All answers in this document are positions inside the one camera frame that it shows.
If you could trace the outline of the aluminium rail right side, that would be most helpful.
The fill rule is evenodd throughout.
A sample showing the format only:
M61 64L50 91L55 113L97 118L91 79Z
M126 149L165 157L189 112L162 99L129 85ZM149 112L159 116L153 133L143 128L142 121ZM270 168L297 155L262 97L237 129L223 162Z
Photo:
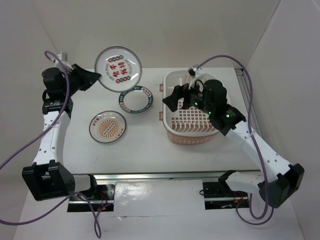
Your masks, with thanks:
M235 68L234 70L238 80L242 97L244 99L245 107L247 111L249 111L249 105L250 105L250 99L251 99L249 80L247 79L247 76L242 68ZM261 128L258 123L257 115L253 105L251 107L251 112L250 112L250 123L253 129L262 137Z

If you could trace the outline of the white and pink dish rack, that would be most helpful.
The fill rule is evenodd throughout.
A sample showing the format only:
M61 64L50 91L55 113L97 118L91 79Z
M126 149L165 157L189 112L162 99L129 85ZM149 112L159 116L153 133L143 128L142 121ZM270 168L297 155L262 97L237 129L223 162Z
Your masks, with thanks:
M164 78L160 91L162 96L168 97L177 85L188 84L191 76L187 70L175 70ZM177 111L172 112L163 104L159 119L166 129L167 137L175 144L198 145L210 141L219 131L209 121L209 115L195 107L182 109L183 100L180 99Z

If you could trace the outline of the plate with red characters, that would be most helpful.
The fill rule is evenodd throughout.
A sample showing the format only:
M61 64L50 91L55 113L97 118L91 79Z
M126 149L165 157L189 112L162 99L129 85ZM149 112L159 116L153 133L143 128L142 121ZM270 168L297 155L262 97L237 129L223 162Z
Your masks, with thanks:
M123 46L112 46L99 53L94 71L101 75L98 81L105 89L121 93L138 85L143 69L133 51Z

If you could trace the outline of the plate with orange sunburst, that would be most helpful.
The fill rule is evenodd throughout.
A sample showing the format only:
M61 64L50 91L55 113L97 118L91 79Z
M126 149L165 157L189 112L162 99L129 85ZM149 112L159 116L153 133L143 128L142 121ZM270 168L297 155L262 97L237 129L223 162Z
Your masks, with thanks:
M107 110L98 113L90 121L88 129L93 140L101 144L110 144L125 134L127 121L119 112Z

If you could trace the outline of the aluminium rail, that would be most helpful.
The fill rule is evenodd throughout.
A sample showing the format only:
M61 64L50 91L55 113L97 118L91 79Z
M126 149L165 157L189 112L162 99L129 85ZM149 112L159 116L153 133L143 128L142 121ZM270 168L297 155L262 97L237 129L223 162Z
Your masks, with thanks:
M213 181L227 171L182 171L182 172L135 172L93 174L97 182L116 181L166 181L166 180L203 180Z
M242 68L235 68L234 70L238 80L242 97L244 99L245 107L247 111L249 111L249 105L250 105L250 99L251 99L249 80L247 79L247 76ZM250 123L253 129L262 137L261 128L258 123L257 115L253 105L251 107L251 112L250 112Z

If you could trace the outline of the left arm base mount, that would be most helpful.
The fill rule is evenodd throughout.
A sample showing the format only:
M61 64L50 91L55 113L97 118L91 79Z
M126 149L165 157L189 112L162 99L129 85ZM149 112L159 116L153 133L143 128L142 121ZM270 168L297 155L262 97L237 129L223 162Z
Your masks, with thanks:
M113 212L115 199L115 183L98 184L82 193L72 196L68 201L68 213L87 213L91 211L88 201L95 212Z

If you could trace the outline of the aluminium rail front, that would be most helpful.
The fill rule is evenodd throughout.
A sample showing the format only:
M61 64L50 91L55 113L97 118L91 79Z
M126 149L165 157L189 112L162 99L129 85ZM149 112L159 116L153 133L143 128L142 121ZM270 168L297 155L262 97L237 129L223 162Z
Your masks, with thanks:
M182 171L182 172L135 172L93 174L97 182L116 181L166 181L166 180L203 180L213 181L227 171Z

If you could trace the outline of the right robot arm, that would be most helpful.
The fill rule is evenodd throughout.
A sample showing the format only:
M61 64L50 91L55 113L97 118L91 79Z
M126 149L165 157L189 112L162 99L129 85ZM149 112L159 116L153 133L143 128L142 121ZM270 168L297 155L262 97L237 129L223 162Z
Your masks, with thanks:
M255 176L227 171L218 180L220 194L258 193L268 206L277 209L299 189L304 168L281 157L253 130L249 120L228 104L227 89L219 80L177 85L162 102L175 112L179 100L183 100L182 109L194 107L207 114L211 125L238 145L262 172L262 176Z

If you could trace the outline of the green rimmed white plate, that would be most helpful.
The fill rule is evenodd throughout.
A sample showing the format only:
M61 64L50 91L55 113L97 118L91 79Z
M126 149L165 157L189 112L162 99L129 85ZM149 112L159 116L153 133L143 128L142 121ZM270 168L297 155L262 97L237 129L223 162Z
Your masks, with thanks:
M141 114L153 105L152 92L145 86L137 85L119 95L118 103L122 110L130 114Z

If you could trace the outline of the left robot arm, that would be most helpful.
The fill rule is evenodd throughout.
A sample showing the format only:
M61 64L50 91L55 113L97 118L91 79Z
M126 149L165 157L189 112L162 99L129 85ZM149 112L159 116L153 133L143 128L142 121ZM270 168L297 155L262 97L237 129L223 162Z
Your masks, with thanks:
M22 178L36 201L70 196L75 192L74 175L63 165L63 150L77 91L88 90L101 74L85 70L77 64L64 74L51 67L42 72L45 90L42 94L43 131L39 149L30 166L22 170Z

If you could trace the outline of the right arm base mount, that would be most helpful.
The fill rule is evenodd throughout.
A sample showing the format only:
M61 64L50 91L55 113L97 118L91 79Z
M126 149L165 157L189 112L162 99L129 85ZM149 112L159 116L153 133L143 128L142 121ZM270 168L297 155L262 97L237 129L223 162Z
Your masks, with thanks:
M224 189L219 182L203 182L199 194L204 197L206 210L249 208L248 194Z

